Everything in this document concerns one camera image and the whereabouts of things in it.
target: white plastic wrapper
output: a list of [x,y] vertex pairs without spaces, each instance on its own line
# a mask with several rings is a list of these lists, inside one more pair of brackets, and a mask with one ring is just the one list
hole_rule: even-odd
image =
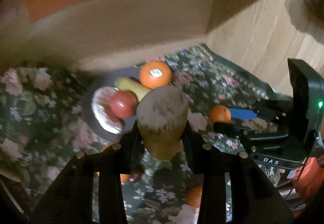
[[99,88],[93,94],[91,108],[102,128],[110,133],[120,134],[123,130],[122,122],[113,114],[109,106],[110,98],[116,92],[117,89],[110,86]]

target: wooden surface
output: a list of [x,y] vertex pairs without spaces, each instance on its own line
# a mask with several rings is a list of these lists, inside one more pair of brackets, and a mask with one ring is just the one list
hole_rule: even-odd
[[0,70],[32,59],[96,73],[206,42],[279,92],[292,92],[288,57],[324,75],[324,24],[303,0],[92,0],[28,16],[24,0],[0,4]]
[[240,2],[248,0],[214,3],[207,41],[214,52],[286,94],[292,94],[288,57],[304,59],[324,75],[324,23],[303,0],[257,0],[224,22],[228,7],[235,10]]

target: white sticker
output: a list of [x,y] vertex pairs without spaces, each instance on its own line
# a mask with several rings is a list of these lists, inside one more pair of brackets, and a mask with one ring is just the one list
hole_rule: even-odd
[[154,78],[157,78],[157,77],[161,77],[161,76],[162,76],[162,72],[161,72],[159,69],[153,69],[153,70],[150,70],[150,74],[151,74]]

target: blue flower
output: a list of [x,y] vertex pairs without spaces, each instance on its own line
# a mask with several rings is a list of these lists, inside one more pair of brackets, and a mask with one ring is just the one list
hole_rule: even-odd
[[232,221],[232,214],[226,217],[226,222],[230,222],[230,221]]

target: gray plate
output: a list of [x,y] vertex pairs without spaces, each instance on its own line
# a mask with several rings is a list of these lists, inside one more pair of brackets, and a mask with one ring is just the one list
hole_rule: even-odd
[[91,101],[94,92],[98,88],[103,86],[114,87],[114,81],[116,80],[117,77],[134,77],[138,79],[138,68],[129,67],[125,69],[115,70],[109,72],[108,74],[100,75],[91,85],[90,89],[86,92],[86,94],[83,96],[82,99],[82,111],[83,111],[85,122],[88,124],[88,126],[97,136],[113,142],[119,142],[120,138],[124,133],[127,133],[132,130],[132,127],[136,120],[136,116],[133,116],[128,119],[124,119],[123,131],[121,134],[116,135],[106,131],[101,127],[101,125],[99,124],[98,120],[95,118],[93,111],[91,109]]

